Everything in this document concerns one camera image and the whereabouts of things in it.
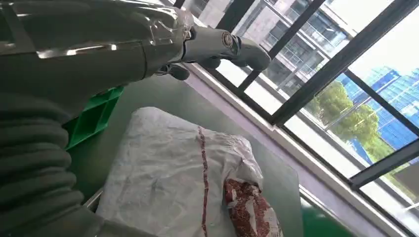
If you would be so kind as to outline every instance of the window sill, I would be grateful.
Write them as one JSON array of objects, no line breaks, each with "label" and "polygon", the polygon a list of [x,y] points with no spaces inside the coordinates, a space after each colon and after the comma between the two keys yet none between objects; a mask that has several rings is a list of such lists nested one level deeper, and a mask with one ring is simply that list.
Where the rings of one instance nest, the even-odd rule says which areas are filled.
[{"label": "window sill", "polygon": [[294,141],[287,133],[266,122],[256,112],[249,108],[244,102],[237,98],[211,74],[206,72],[197,64],[184,64],[184,66],[194,73],[198,78],[215,90],[228,103],[235,107],[254,125],[261,129],[272,140],[287,150],[296,160],[310,170],[318,179],[336,192],[343,200],[358,210],[366,219],[376,225],[381,231],[392,237],[406,236],[395,225],[388,221],[383,215],[376,211],[369,203],[363,200],[357,193],[353,192],[349,186],[328,170],[322,163],[316,160],[309,152]]}]

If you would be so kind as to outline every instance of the red and white wrapper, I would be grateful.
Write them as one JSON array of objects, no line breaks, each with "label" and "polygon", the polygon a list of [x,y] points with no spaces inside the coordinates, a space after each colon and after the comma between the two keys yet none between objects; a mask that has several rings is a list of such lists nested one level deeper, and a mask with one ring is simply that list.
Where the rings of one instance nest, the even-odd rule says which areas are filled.
[{"label": "red and white wrapper", "polygon": [[224,188],[237,237],[283,237],[275,211],[257,186],[227,179]]}]

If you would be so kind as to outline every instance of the red stripe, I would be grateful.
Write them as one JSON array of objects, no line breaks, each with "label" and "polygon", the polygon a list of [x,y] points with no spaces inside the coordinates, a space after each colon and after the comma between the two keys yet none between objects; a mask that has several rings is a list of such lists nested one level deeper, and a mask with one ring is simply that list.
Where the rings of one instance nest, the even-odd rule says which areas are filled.
[{"label": "red stripe", "polygon": [[202,164],[204,166],[203,169],[203,176],[204,176],[204,204],[203,204],[203,211],[202,211],[202,222],[201,227],[204,230],[205,237],[208,237],[207,233],[207,202],[208,202],[208,163],[207,163],[207,155],[205,153],[205,136],[202,133],[202,128],[198,126],[198,132],[200,135],[200,143],[201,143],[201,155],[202,155]]}]

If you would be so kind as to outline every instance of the sky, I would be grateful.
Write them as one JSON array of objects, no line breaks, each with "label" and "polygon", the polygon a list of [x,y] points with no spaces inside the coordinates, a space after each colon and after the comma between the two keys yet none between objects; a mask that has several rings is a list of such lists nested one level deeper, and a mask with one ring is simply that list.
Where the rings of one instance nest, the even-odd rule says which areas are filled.
[{"label": "sky", "polygon": [[[330,8],[360,32],[391,0],[335,0]],[[402,75],[419,67],[419,8],[396,25],[349,68],[360,78],[372,68],[389,66]]]}]

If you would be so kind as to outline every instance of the green foliage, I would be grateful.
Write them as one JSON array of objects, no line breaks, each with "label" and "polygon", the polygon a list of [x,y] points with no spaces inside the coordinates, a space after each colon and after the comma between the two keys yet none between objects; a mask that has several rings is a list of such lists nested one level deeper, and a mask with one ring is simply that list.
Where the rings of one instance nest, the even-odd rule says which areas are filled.
[{"label": "green foliage", "polygon": [[342,83],[334,81],[328,85],[318,96],[323,124],[327,124],[339,118],[340,114],[353,106],[348,98]]},{"label": "green foliage", "polygon": [[308,104],[305,106],[305,109],[308,110],[312,115],[318,118],[318,114],[322,110],[320,108],[320,103],[317,97],[314,97]]},{"label": "green foliage", "polygon": [[394,152],[394,149],[384,142],[379,135],[372,137],[367,143],[363,144],[363,147],[373,162],[377,162]]},{"label": "green foliage", "polygon": [[348,141],[357,138],[361,144],[377,136],[378,116],[368,105],[361,105],[332,127],[340,139]]}]

